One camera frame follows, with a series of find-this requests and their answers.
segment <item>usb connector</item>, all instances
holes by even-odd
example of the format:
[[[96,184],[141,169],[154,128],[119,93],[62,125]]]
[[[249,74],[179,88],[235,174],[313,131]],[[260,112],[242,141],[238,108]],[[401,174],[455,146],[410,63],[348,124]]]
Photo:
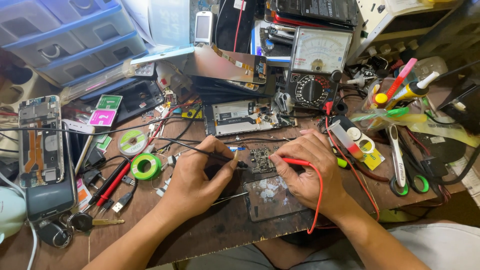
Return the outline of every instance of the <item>usb connector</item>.
[[[131,192],[128,192],[127,194],[123,195],[123,197],[119,199],[119,201],[113,206],[112,209],[117,213],[120,212],[120,210],[122,210],[122,208],[130,202],[130,200],[132,199],[132,196],[133,194]]]

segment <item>left hand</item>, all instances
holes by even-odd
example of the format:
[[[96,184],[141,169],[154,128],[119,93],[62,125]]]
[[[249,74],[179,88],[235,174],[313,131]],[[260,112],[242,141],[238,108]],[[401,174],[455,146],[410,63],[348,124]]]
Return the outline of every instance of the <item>left hand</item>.
[[[204,172],[209,161],[206,154],[190,150],[180,155],[168,189],[154,209],[158,215],[164,215],[166,211],[171,213],[171,217],[179,222],[177,225],[207,211],[230,182],[237,167],[238,157],[214,136],[208,136],[195,148],[233,160],[223,165],[209,181]]]

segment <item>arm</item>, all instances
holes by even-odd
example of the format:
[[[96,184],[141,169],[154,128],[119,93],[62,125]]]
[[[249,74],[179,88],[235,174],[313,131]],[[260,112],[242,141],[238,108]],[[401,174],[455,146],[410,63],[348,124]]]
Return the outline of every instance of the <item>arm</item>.
[[[84,270],[144,270],[157,246],[186,220],[205,211],[220,196],[237,167],[238,155],[221,141],[207,137],[198,149],[233,158],[208,180],[208,156],[190,150],[181,155],[172,180],[160,202],[128,233],[105,249]]]
[[[284,144],[270,157],[299,202],[316,209],[318,176],[310,167],[304,167],[305,172],[297,175],[281,157],[307,160],[318,168],[324,182],[319,212],[342,230],[367,269],[429,269],[346,193],[326,137],[313,129],[300,133],[302,137]],[[401,259],[401,264],[393,258]]]

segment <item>green solder spool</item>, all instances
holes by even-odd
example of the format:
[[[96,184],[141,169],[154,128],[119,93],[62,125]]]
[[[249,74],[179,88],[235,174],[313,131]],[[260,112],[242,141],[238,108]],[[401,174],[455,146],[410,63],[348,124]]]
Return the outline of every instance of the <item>green solder spool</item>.
[[[150,168],[144,170],[144,167],[150,163]],[[132,161],[132,174],[136,179],[152,180],[157,177],[162,168],[162,162],[156,156],[149,153],[142,153]]]

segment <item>red test lead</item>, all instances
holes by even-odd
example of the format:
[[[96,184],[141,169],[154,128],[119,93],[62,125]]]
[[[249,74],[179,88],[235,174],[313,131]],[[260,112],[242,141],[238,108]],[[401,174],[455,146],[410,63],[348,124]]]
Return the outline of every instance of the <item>red test lead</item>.
[[[324,191],[324,182],[323,182],[322,176],[320,175],[320,172],[318,171],[318,169],[308,161],[289,159],[289,158],[282,158],[282,159],[286,163],[296,164],[296,165],[301,165],[301,166],[310,166],[317,172],[318,179],[320,180],[320,194],[318,195],[317,210],[315,210],[315,218],[313,219],[313,225],[307,231],[308,234],[312,234],[313,230],[315,229],[315,225],[317,224],[318,210],[320,209],[320,202],[322,201],[322,193]]]

